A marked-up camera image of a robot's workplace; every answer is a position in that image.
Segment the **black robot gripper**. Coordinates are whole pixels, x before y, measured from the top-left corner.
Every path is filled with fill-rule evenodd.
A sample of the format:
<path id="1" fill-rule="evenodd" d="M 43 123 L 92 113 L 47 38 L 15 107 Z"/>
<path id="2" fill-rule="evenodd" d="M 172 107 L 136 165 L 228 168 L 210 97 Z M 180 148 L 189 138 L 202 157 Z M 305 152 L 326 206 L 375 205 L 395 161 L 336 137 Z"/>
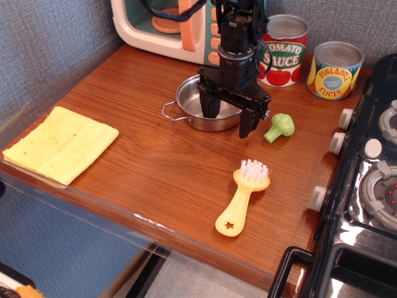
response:
<path id="1" fill-rule="evenodd" d="M 215 119 L 220 113 L 221 101 L 241 109 L 240 138 L 247 138 L 260 120 L 269 115 L 271 96 L 257 82 L 258 75 L 266 75 L 260 70 L 261 51 L 261 46 L 251 47 L 245 53 L 231 53 L 219 48 L 219 67 L 198 69 L 203 117 Z"/>

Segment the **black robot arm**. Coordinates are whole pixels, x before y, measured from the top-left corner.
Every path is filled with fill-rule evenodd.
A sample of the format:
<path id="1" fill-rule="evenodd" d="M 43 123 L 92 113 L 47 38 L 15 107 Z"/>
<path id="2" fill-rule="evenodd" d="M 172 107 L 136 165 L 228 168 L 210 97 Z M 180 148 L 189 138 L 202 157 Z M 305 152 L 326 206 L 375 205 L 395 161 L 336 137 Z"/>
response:
<path id="1" fill-rule="evenodd" d="M 220 34 L 218 68 L 198 69 L 200 105 L 205 118 L 218 116 L 221 102 L 241 110 L 239 136 L 247 138 L 269 115 L 271 96 L 258 83 L 263 39 L 269 22 L 263 1 L 213 1 Z"/>

